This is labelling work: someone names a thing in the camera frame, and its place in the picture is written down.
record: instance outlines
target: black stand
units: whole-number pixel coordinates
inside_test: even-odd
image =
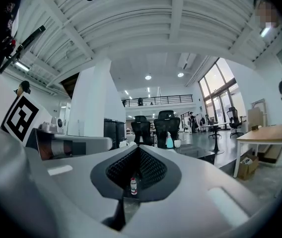
[[[211,152],[216,153],[216,154],[222,154],[222,153],[224,153],[224,151],[219,150],[218,143],[217,143],[217,127],[218,127],[218,125],[215,124],[215,126],[214,126],[215,147],[214,147],[213,150],[211,150]]]

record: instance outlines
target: spray bottle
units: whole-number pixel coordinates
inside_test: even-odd
[[[173,140],[171,138],[171,133],[170,132],[167,132],[166,147],[167,148],[173,148]]]

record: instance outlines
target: mesh chair back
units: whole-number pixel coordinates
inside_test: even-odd
[[[163,110],[159,112],[158,119],[167,119],[175,117],[173,110]]]
[[[167,132],[171,134],[171,138],[174,144],[174,141],[177,140],[181,119],[176,117],[167,119],[155,119],[153,122],[157,135],[157,147],[165,148]]]
[[[238,111],[235,107],[230,107],[228,109],[227,115],[230,120],[229,126],[231,128],[237,128],[238,126],[241,125],[241,122],[239,121],[239,118],[238,118]]]
[[[147,121],[145,116],[135,116],[135,121]]]
[[[140,144],[140,137],[142,136],[143,144],[152,145],[150,135],[150,122],[149,121],[133,121],[131,123],[132,129],[136,135],[135,143]]]

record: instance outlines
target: recessed ceiling light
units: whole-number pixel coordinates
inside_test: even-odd
[[[262,30],[262,32],[260,33],[261,37],[264,37],[270,30],[271,27],[266,27],[264,30]]]
[[[26,71],[29,71],[29,70],[30,70],[29,67],[25,66],[24,64],[20,63],[19,61],[17,61],[15,64],[16,64],[17,66],[19,66],[19,67],[20,67],[21,69],[23,69],[23,70],[26,70]]]

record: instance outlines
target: window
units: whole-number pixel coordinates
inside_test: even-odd
[[[214,65],[205,76],[207,84],[210,87],[211,93],[225,84],[218,68]]]
[[[200,86],[210,120],[219,123],[228,122],[227,112],[233,106],[237,109],[239,116],[246,116],[239,87],[225,59],[217,60],[200,80]]]
[[[245,117],[246,109],[238,85],[234,84],[232,87],[229,88],[229,91],[232,98],[232,103],[234,107],[237,109],[238,116]]]
[[[214,108],[212,106],[211,99],[205,102],[207,108],[207,114],[209,115],[210,119],[215,118]]]
[[[226,82],[234,78],[234,75],[232,74],[231,69],[229,68],[225,59],[223,58],[218,59],[217,65],[222,75],[224,76]]]
[[[204,97],[207,97],[210,93],[209,93],[209,90],[207,88],[207,85],[206,85],[204,78],[200,81],[200,85],[201,85],[201,88],[203,90]]]

